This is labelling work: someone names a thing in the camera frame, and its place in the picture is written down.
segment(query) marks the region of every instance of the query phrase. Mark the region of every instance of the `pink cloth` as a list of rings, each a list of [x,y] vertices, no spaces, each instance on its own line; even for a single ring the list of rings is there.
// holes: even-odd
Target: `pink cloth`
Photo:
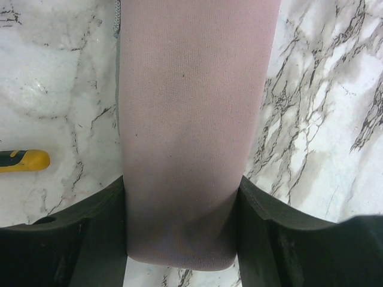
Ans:
[[[220,270],[253,141],[279,0],[122,0],[127,251]]]

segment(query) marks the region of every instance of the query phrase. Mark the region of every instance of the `white marble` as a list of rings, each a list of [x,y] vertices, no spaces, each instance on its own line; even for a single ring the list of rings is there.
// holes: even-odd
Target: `white marble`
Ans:
[[[31,223],[121,175],[113,0],[0,0],[0,150],[51,166],[0,173],[0,227]],[[382,213],[383,3],[282,0],[245,174],[306,213]],[[196,272],[128,260],[125,286],[239,287],[238,263]]]
[[[383,212],[383,4],[282,0],[245,174],[306,213]]]

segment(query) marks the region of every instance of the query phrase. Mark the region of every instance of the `gray cord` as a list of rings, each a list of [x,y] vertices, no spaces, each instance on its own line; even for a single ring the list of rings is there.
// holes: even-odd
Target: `gray cord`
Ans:
[[[120,114],[118,113],[118,93],[120,91],[120,37],[117,38],[115,57],[115,118],[117,121],[117,131],[120,134]]]
[[[121,24],[121,0],[115,0],[115,9],[114,9],[114,37],[118,38],[120,33],[120,24]]]

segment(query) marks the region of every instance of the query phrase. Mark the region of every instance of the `pink fabric strap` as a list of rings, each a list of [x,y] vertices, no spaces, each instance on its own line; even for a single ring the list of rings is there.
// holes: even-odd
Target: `pink fabric strap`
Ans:
[[[122,0],[120,134],[135,260],[220,270],[279,0]]]

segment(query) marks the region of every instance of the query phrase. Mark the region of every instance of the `yellow and black handle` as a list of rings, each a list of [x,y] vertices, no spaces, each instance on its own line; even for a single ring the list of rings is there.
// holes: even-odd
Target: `yellow and black handle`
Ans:
[[[35,172],[49,167],[47,152],[38,149],[0,151],[1,172]]]

